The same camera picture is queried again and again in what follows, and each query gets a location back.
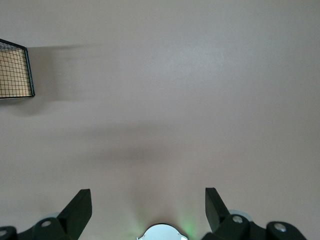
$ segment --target black wire mesh basket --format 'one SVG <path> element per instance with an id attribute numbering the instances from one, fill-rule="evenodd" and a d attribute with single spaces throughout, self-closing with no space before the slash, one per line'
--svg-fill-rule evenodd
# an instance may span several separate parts
<path id="1" fill-rule="evenodd" d="M 26 47 L 0 39 L 0 99 L 35 95 Z"/>

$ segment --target screw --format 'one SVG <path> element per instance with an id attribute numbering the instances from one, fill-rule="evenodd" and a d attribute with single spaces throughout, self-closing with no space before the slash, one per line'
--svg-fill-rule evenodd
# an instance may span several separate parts
<path id="1" fill-rule="evenodd" d="M 274 227 L 275 227 L 275 229 L 277 229 L 278 231 L 283 232 L 283 233 L 287 231 L 286 227 L 281 223 L 276 223 L 274 225 Z"/>
<path id="2" fill-rule="evenodd" d="M 0 231 L 0 237 L 3 237 L 4 235 L 6 235 L 8 232 L 7 230 L 1 230 Z"/>
<path id="3" fill-rule="evenodd" d="M 243 223 L 242 217 L 240 217 L 240 216 L 233 216 L 232 219 L 237 224 L 242 224 Z"/>
<path id="4" fill-rule="evenodd" d="M 43 223 L 41 223 L 41 227 L 45 228 L 48 227 L 51 224 L 51 221 L 44 221 Z"/>

